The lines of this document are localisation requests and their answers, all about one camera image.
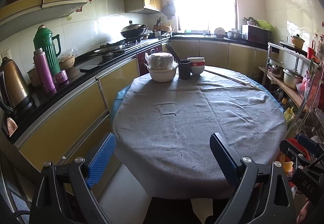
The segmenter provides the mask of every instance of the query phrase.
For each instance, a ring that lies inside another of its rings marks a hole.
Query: purple bottle
[[[47,64],[45,52],[42,48],[39,48],[34,51],[33,59],[40,83],[42,84],[46,93],[51,92],[55,89],[55,85]]]

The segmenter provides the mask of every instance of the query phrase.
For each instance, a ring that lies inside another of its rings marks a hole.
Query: wooden stick
[[[245,83],[245,82],[243,82],[243,81],[240,81],[240,80],[237,80],[237,79],[234,79],[234,78],[231,78],[231,77],[228,77],[228,76],[225,76],[225,75],[222,75],[222,74],[219,74],[219,73],[217,73],[217,72],[210,71],[210,70],[206,70],[206,69],[205,69],[205,71],[210,72],[210,73],[213,73],[213,74],[216,74],[216,75],[218,75],[218,76],[221,76],[221,77],[223,77],[223,78],[226,78],[226,79],[229,79],[229,80],[232,80],[232,81],[236,81],[236,82],[238,82],[238,83],[240,83],[240,84],[243,84],[243,85],[245,85],[245,86],[249,86],[249,87],[254,88],[254,89],[256,89],[256,90],[260,90],[260,91],[265,92],[264,90],[262,90],[262,89],[260,89],[260,88],[258,88],[258,87],[256,87],[256,86],[254,86],[254,85],[251,85],[251,84]]]

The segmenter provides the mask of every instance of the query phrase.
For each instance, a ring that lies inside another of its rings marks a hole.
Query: red and white bowl
[[[205,58],[204,57],[191,57],[187,58],[191,62],[191,73],[192,75],[200,75],[205,69]]]

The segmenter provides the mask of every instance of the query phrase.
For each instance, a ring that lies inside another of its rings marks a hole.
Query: thermos handle
[[[3,71],[0,72],[0,88],[2,90],[4,90],[3,91],[3,95],[5,95],[5,98],[8,100],[9,97],[8,97],[8,94],[7,94],[7,89],[5,88],[4,72]],[[0,108],[2,110],[4,110],[4,112],[7,113],[7,114],[9,114],[9,115],[10,114],[14,114],[14,110],[10,106],[8,106],[8,105],[5,104],[4,101],[3,101],[3,99],[1,97],[0,97]]]
[[[56,57],[58,57],[60,55],[60,53],[62,52],[61,50],[61,43],[60,43],[60,35],[57,34],[56,36],[52,37],[52,40],[56,39],[57,40],[57,44],[59,44],[59,52],[56,54]]]

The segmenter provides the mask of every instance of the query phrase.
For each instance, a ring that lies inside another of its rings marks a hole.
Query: microwave
[[[271,31],[252,25],[242,25],[242,38],[251,42],[268,45],[271,42]]]

